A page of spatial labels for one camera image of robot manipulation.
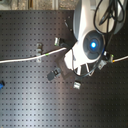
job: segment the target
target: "pegboard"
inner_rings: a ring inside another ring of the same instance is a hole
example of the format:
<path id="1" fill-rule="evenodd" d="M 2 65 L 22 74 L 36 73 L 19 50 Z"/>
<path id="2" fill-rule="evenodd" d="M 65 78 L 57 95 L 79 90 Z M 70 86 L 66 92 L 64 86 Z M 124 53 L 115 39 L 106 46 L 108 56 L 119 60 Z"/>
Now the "pegboard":
<path id="1" fill-rule="evenodd" d="M 64 20 L 73 11 L 0 11 L 0 60 L 36 55 L 58 49 L 54 38 L 72 40 Z M 113 37 L 108 51 L 115 58 L 128 55 L 127 25 Z M 65 51 L 36 60 L 0 64 L 0 126 L 4 128 L 127 128 L 128 60 L 108 64 L 73 89 L 74 76 L 49 82 Z"/>

